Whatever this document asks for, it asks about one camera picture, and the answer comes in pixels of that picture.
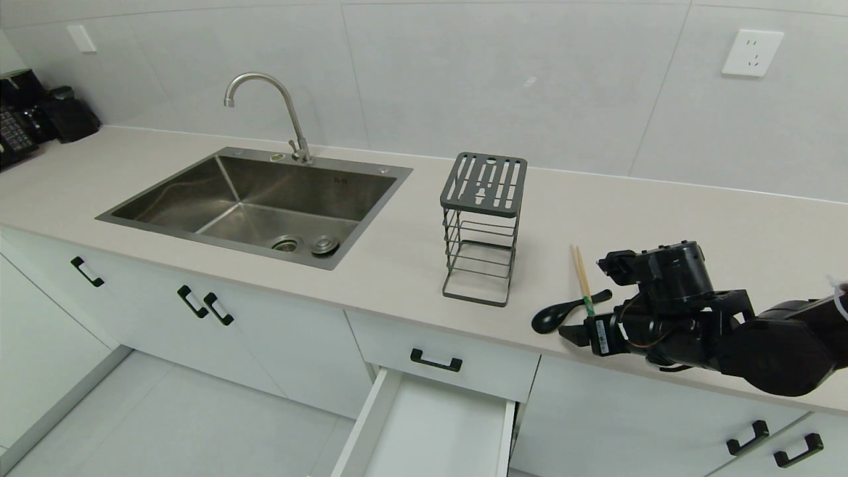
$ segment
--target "black ladle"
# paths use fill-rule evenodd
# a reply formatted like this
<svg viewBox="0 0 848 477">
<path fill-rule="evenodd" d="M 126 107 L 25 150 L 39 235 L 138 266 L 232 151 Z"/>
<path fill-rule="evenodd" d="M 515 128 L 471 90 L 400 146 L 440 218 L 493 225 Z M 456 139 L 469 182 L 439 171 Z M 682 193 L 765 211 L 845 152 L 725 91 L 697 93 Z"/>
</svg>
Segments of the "black ladle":
<svg viewBox="0 0 848 477">
<path fill-rule="evenodd" d="M 612 291 L 606 289 L 592 295 L 592 303 L 600 303 L 610 298 L 612 298 Z M 553 333 L 555 329 L 559 328 L 566 321 L 568 314 L 579 306 L 583 306 L 582 299 L 548 306 L 539 313 L 536 313 L 536 316 L 530 322 L 530 326 L 533 327 L 533 331 L 539 334 Z"/>
</svg>

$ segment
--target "kitchen counter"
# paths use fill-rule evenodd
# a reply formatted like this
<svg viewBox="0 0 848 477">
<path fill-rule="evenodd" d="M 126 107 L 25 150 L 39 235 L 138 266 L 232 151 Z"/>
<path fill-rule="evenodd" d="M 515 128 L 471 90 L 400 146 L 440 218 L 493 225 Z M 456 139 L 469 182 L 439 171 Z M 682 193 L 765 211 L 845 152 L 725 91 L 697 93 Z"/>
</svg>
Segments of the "kitchen counter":
<svg viewBox="0 0 848 477">
<path fill-rule="evenodd" d="M 545 355 L 848 416 L 848 371 L 807 396 L 770 396 L 720 373 L 660 373 L 638 356 L 597 358 L 556 333 L 530 328 L 539 309 L 579 298 L 571 244 L 582 249 L 592 290 L 613 290 L 598 312 L 632 297 L 635 287 L 617 287 L 593 261 L 612 250 L 683 239 L 703 248 L 716 289 L 748 289 L 757 311 L 820 298 L 833 292 L 828 273 L 848 276 L 847 204 L 531 167 L 505 308 L 441 295 L 446 267 L 438 198 L 452 160 L 313 147 L 317 156 L 414 169 L 331 272 L 94 220 L 226 146 L 288 149 L 285 143 L 105 127 L 77 143 L 47 144 L 41 155 L 0 174 L 0 226 Z M 584 317 L 575 312 L 568 323 Z"/>
</svg>

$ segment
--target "dish rack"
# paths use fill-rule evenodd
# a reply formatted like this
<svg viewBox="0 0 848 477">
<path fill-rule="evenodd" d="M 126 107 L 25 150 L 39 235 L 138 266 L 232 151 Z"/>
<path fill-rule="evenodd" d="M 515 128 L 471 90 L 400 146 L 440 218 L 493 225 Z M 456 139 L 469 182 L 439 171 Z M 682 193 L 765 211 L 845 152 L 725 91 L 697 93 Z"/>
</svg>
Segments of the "dish rack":
<svg viewBox="0 0 848 477">
<path fill-rule="evenodd" d="M 506 306 L 526 175 L 524 159 L 469 152 L 456 157 L 441 197 L 448 267 L 442 295 Z"/>
</svg>

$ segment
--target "white cabinet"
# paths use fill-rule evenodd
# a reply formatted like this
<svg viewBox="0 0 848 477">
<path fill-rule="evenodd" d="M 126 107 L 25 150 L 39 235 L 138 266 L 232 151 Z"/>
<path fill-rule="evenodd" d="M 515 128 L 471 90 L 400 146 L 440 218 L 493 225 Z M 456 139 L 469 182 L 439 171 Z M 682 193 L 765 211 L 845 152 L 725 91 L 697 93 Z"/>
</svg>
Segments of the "white cabinet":
<svg viewBox="0 0 848 477">
<path fill-rule="evenodd" d="M 538 353 L 348 312 L 367 362 L 526 402 Z"/>
<path fill-rule="evenodd" d="M 734 459 L 726 442 L 750 441 L 755 421 L 774 435 L 804 414 L 543 356 L 511 465 L 539 477 L 700 477 Z"/>
<path fill-rule="evenodd" d="M 349 418 L 359 415 L 372 382 L 342 310 L 234 283 L 198 283 L 215 315 L 211 321 L 232 318 L 230 331 L 286 397 Z"/>
<path fill-rule="evenodd" d="M 783 452 L 783 468 L 775 454 Z M 848 418 L 810 412 L 715 477 L 840 477 L 848 473 Z"/>
<path fill-rule="evenodd" d="M 515 409 L 384 368 L 332 477 L 506 477 Z"/>
<path fill-rule="evenodd" d="M 8 255 L 12 263 L 89 331 L 110 344 L 113 337 L 99 333 L 103 323 L 122 317 L 128 310 L 110 294 L 112 278 L 120 268 L 107 255 L 8 228 L 3 229 L 3 238 L 23 259 Z"/>
<path fill-rule="evenodd" d="M 0 446 L 11 447 L 109 353 L 0 256 Z"/>
<path fill-rule="evenodd" d="M 126 312 L 112 316 L 104 326 L 121 344 L 234 383 L 281 394 L 241 341 L 238 330 L 215 319 L 202 302 L 203 286 L 197 278 L 134 261 L 113 261 L 120 262 L 120 270 L 109 284 Z"/>
<path fill-rule="evenodd" d="M 6 234 L 122 345 L 351 418 L 368 396 L 371 376 L 340 309 Z"/>
</svg>

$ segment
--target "faucet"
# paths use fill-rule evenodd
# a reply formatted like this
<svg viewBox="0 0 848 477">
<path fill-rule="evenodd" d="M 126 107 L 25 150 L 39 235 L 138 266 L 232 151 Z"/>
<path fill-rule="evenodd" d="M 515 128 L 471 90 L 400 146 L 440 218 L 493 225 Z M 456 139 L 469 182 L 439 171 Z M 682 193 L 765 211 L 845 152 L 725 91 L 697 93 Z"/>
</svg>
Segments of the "faucet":
<svg viewBox="0 0 848 477">
<path fill-rule="evenodd" d="M 294 103 L 292 103 L 292 95 L 288 93 L 286 87 L 282 85 L 274 76 L 266 75 L 265 73 L 257 73 L 254 71 L 248 73 L 242 73 L 239 76 L 236 76 L 230 82 L 230 86 L 226 87 L 226 92 L 224 93 L 224 105 L 227 108 L 234 108 L 236 106 L 236 100 L 233 98 L 236 95 L 236 90 L 238 87 L 242 85 L 242 83 L 249 80 L 261 80 L 266 83 L 270 83 L 273 87 L 276 88 L 277 91 L 282 94 L 282 98 L 286 100 L 286 108 L 288 108 L 288 115 L 292 118 L 292 126 L 294 126 L 294 134 L 298 137 L 298 145 L 294 145 L 294 141 L 289 141 L 288 145 L 292 146 L 294 152 L 292 153 L 292 159 L 300 162 L 302 164 L 312 164 L 312 154 L 310 154 L 310 146 L 306 143 L 306 137 L 304 137 L 304 132 L 300 129 L 300 121 L 298 121 L 298 114 L 294 112 Z"/>
</svg>

